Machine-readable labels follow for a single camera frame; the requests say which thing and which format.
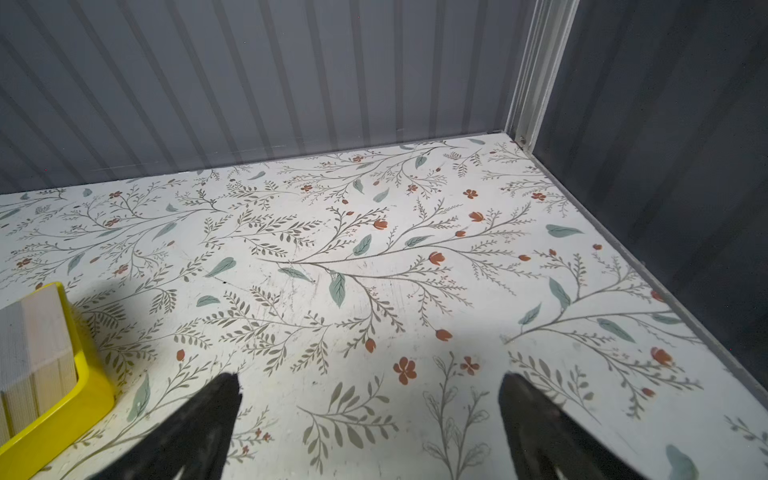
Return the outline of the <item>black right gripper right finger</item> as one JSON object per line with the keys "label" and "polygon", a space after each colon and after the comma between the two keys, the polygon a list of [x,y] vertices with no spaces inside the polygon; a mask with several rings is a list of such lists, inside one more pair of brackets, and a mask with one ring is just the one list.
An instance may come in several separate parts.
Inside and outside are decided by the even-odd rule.
{"label": "black right gripper right finger", "polygon": [[641,479],[519,374],[504,375],[498,403],[519,479]]}

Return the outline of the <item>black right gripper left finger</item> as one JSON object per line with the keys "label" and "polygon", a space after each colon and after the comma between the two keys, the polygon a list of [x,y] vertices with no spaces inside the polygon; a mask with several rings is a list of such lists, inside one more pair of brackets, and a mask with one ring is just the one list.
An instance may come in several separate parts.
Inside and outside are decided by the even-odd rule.
{"label": "black right gripper left finger", "polygon": [[222,373],[95,479],[220,479],[242,402],[238,376]]}

